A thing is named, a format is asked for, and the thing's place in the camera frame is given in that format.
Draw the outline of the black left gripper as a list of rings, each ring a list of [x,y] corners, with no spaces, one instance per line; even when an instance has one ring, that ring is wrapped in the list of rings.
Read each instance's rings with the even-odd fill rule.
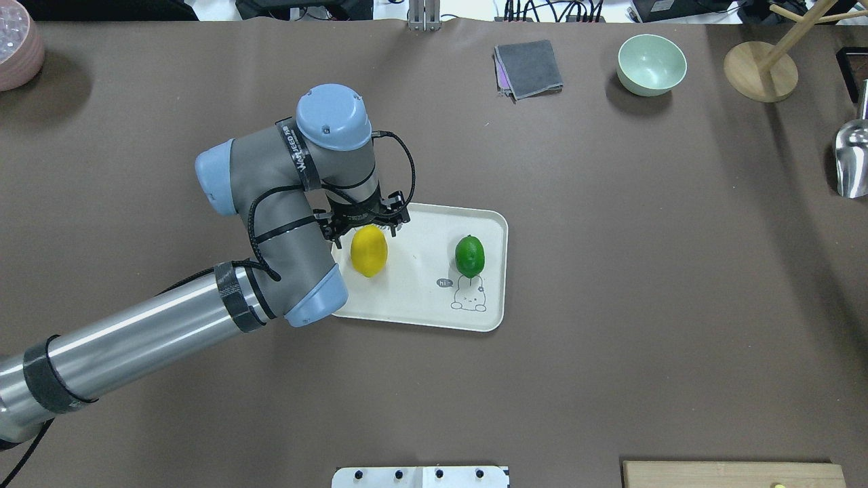
[[[396,191],[387,198],[375,190],[365,200],[357,200],[344,190],[327,190],[326,197],[330,210],[317,208],[315,220],[321,228],[323,237],[335,247],[343,247],[341,238],[351,229],[375,225],[388,229],[391,237],[396,237],[404,224],[410,222],[410,212],[403,192]]]

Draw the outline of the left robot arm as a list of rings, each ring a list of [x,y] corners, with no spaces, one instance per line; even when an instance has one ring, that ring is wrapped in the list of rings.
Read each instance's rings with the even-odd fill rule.
[[[3,359],[3,450],[59,415],[271,319],[304,327],[342,308],[349,291],[332,246],[358,226],[396,232],[410,220],[402,192],[382,197],[379,136],[363,97],[329,83],[301,96],[292,117],[202,152],[199,185],[219,214],[243,220],[251,258],[216,264]]]

